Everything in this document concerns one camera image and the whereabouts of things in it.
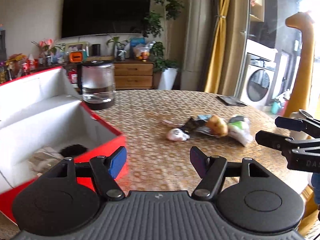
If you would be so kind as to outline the green leafy plant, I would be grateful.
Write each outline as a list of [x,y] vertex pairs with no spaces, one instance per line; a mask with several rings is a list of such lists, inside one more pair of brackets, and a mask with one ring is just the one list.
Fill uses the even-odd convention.
[[151,48],[151,61],[154,63],[154,72],[164,72],[169,68],[177,68],[177,61],[170,57],[173,22],[180,17],[184,9],[181,0],[151,0],[155,10],[145,17],[146,27],[144,37],[159,39]]

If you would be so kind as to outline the white pink snack packet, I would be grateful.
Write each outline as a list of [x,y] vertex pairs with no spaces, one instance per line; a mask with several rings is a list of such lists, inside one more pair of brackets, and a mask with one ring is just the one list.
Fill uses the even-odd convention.
[[62,159],[63,156],[61,154],[56,152],[53,148],[47,146],[34,152],[28,159],[28,165],[34,174],[40,176],[49,171]]

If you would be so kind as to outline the orange clock radio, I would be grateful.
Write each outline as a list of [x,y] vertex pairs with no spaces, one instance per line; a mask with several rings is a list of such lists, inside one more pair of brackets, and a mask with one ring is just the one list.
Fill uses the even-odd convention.
[[69,53],[69,61],[71,63],[80,63],[84,59],[82,51],[71,51]]

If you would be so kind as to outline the red cardboard box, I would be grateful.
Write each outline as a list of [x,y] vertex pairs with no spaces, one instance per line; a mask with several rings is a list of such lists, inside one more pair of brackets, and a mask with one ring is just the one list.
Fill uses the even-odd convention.
[[1,213],[13,222],[14,198],[36,178],[28,159],[46,146],[60,151],[79,144],[76,163],[109,156],[125,136],[91,111],[56,67],[1,85]]

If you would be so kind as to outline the glass electric kettle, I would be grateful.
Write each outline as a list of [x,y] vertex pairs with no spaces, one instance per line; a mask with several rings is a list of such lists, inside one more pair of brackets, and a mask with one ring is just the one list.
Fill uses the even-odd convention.
[[113,61],[88,61],[79,64],[77,75],[82,99],[90,109],[102,110],[114,105],[116,84]]

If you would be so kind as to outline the white round plush pouch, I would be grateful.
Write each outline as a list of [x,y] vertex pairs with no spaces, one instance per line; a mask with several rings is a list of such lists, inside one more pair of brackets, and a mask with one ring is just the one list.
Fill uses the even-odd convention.
[[179,128],[173,128],[167,133],[166,138],[170,141],[187,141],[190,136]]

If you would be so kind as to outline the yellow toy duck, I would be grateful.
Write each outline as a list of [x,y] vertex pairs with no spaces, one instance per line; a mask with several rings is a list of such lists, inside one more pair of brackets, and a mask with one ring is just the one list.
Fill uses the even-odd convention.
[[212,115],[205,126],[209,129],[210,134],[218,137],[225,137],[228,135],[228,126],[223,118]]

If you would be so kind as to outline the bag of fruit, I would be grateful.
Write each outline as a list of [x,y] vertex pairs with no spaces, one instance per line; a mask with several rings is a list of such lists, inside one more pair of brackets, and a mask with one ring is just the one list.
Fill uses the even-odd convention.
[[135,55],[135,58],[140,61],[146,62],[149,59],[150,56],[150,50],[154,46],[156,42],[152,41],[147,44],[138,44],[133,48],[133,53]]

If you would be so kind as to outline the white tissue pack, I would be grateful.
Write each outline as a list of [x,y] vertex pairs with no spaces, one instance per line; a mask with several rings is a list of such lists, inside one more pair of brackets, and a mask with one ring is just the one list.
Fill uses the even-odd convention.
[[242,146],[246,147],[247,144],[253,141],[250,133],[250,120],[243,115],[233,115],[228,123],[228,136],[238,141]]

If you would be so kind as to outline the yellow giraffe chair back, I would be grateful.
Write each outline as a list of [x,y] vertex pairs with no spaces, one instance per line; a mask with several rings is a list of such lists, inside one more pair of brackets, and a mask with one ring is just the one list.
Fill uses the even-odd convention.
[[306,110],[309,104],[315,52],[315,31],[313,20],[307,12],[298,12],[285,20],[287,27],[302,33],[302,49],[295,84],[283,114],[289,117],[299,109]]

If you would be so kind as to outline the white washing machine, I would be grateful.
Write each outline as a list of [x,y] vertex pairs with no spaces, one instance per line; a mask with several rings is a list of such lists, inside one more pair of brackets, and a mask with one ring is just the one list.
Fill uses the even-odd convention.
[[267,103],[276,70],[275,48],[248,39],[239,99],[246,105],[261,108]]

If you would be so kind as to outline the black small sachet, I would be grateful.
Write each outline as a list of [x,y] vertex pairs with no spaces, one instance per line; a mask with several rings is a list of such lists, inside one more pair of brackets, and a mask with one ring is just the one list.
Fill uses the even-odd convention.
[[184,125],[180,127],[184,133],[191,133],[192,131],[202,127],[206,124],[206,120],[203,119],[194,119],[191,117]]

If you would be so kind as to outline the yellow curtain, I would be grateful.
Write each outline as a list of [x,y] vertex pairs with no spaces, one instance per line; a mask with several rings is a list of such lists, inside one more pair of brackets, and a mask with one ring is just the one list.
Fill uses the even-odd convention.
[[228,15],[229,3],[230,0],[219,0],[217,6],[217,22],[215,26],[213,49],[208,68],[206,86],[204,88],[204,91],[207,93],[217,93],[220,84],[226,46],[226,18]]

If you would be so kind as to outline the white plant pot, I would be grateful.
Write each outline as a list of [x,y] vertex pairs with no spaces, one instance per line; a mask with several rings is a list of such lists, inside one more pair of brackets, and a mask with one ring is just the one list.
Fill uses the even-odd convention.
[[176,80],[178,73],[177,68],[168,68],[161,73],[161,78],[159,81],[158,89],[159,90],[172,90],[173,85]]

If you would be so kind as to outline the dark grey folded cloth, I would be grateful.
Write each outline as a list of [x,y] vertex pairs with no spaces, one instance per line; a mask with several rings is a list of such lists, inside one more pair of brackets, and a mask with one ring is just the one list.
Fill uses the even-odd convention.
[[235,98],[233,96],[217,95],[217,98],[229,106],[239,106],[239,107],[247,106],[245,103],[243,103],[238,98]]

